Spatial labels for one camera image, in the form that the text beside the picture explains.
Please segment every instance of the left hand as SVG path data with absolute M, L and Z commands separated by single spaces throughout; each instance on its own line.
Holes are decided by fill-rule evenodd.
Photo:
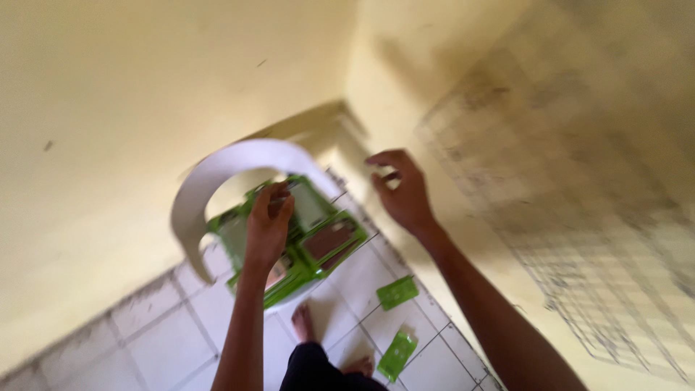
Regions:
M 271 184 L 256 197 L 247 220 L 244 270 L 260 271 L 267 276 L 285 249 L 295 208 L 295 199 L 286 188 L 286 182 Z

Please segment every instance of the hand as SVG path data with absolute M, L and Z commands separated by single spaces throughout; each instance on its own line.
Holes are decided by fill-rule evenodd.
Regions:
M 416 237 L 438 225 L 427 200 L 425 177 L 407 152 L 383 151 L 368 158 L 366 163 L 395 169 L 385 177 L 372 174 L 372 183 L 393 220 Z M 386 183 L 394 179 L 400 179 L 400 183 L 391 190 Z
M 268 277 L 285 249 L 288 224 L 295 208 L 295 199 L 286 188 L 286 182 L 271 184 L 256 197 L 246 223 L 245 271 L 260 271 Z

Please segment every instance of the stack of green packages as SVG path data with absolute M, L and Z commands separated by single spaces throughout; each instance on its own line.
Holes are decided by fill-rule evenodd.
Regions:
M 367 234 L 346 211 L 339 212 L 308 178 L 291 175 L 287 190 L 295 198 L 285 251 L 273 266 L 265 284 L 264 308 L 286 298 L 302 285 L 326 278 L 345 258 L 367 239 Z M 265 182 L 246 193 L 246 202 L 216 216 L 208 229 L 216 234 L 227 250 L 235 275 L 227 286 L 236 294 L 236 283 L 244 266 L 246 220 L 256 196 Z

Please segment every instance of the green package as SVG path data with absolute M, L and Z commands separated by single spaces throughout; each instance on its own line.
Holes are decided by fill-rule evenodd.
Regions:
M 388 311 L 419 294 L 420 292 L 418 292 L 418 288 L 413 282 L 413 276 L 405 276 L 385 287 L 377 289 L 377 297 L 384 311 Z
M 379 360 L 377 371 L 386 376 L 390 383 L 393 383 L 403 371 L 405 363 L 417 346 L 417 341 L 413 341 L 408 334 L 402 331 L 397 332 L 386 353 Z

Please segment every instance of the chair backrest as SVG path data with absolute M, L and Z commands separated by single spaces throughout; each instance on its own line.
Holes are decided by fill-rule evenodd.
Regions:
M 172 206 L 171 224 L 186 259 L 206 283 L 215 281 L 208 273 L 199 245 L 208 232 L 205 207 L 229 178 L 254 168 L 274 168 L 283 173 L 303 174 L 330 200 L 341 191 L 302 147 L 289 141 L 258 138 L 240 141 L 207 156 L 183 181 Z

